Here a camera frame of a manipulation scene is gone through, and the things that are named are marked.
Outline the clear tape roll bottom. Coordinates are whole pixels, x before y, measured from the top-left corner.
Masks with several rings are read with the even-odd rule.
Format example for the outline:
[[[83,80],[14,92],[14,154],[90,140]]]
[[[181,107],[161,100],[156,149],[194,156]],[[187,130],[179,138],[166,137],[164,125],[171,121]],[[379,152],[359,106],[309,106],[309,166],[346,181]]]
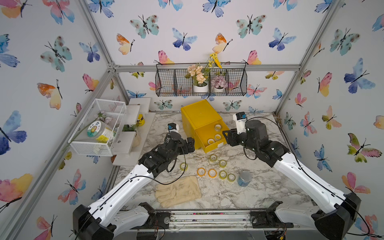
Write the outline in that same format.
[[[214,129],[215,131],[220,132],[222,130],[222,126],[220,124],[216,124]]]

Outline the yellow three-drawer cabinet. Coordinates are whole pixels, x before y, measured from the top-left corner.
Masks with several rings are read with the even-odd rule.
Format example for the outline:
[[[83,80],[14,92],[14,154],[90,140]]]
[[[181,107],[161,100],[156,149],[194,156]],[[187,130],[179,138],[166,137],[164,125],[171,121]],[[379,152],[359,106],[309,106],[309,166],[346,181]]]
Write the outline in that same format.
[[[181,108],[183,130],[187,137],[195,140],[195,149],[202,149],[205,153],[211,152],[227,142],[222,134],[228,130],[228,126],[223,118],[216,112],[207,100],[202,100]],[[220,132],[215,131],[216,124],[222,126]],[[220,134],[222,139],[208,145],[208,139],[214,139],[215,135]]]

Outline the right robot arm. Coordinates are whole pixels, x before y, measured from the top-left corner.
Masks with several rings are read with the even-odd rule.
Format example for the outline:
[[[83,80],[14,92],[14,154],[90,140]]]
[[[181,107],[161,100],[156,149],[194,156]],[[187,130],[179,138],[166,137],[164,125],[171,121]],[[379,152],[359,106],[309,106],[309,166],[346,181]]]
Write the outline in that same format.
[[[236,125],[235,129],[223,131],[228,145],[252,151],[256,159],[284,174],[317,204],[310,210],[279,203],[273,214],[280,222],[317,229],[328,240],[342,240],[362,219],[361,199],[355,193],[345,194],[334,188],[302,164],[285,145],[271,141],[266,125],[257,118],[243,119]]]

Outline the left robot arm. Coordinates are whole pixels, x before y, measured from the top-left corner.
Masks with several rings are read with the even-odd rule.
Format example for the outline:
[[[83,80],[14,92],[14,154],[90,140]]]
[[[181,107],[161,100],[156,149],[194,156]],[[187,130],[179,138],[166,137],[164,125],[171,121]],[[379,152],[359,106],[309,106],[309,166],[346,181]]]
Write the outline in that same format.
[[[143,154],[133,170],[112,190],[88,207],[80,205],[73,212],[73,232],[77,240],[112,240],[154,218],[148,203],[120,213],[121,208],[148,183],[165,171],[178,156],[195,151],[195,140],[182,139],[177,132],[166,134],[164,143]]]

